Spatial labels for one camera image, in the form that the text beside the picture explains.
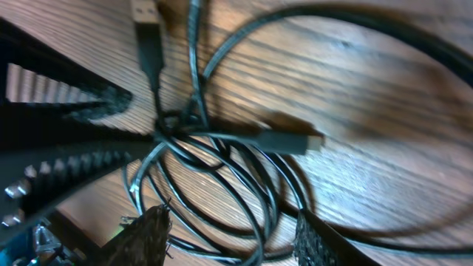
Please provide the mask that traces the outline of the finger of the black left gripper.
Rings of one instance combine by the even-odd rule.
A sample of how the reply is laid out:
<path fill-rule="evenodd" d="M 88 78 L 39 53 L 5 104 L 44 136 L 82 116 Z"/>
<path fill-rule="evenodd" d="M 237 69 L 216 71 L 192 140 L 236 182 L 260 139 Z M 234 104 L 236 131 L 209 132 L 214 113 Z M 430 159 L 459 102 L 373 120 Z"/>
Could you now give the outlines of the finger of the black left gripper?
<path fill-rule="evenodd" d="M 144 156 L 147 142 L 28 147 L 1 143 L 1 243 L 72 194 Z"/>
<path fill-rule="evenodd" d="M 132 93 L 1 19 L 1 104 L 79 120 L 123 113 Z"/>

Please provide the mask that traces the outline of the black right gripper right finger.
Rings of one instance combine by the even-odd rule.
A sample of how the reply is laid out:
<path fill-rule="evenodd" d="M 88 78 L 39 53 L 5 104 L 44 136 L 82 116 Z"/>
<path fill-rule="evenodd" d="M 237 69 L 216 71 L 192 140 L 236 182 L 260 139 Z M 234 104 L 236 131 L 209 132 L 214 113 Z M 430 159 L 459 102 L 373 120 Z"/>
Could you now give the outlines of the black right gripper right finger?
<path fill-rule="evenodd" d="M 293 253 L 299 266 L 380 266 L 309 210 L 299 212 Z"/>

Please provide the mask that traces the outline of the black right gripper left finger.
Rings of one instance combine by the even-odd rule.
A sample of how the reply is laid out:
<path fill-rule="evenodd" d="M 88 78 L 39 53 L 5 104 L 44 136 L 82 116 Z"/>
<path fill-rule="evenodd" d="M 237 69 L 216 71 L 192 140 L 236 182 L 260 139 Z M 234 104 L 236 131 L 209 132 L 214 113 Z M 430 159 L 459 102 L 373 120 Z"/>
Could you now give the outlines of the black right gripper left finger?
<path fill-rule="evenodd" d="M 88 260 L 91 266 L 163 266 L 171 221 L 167 205 L 148 209 Z"/>

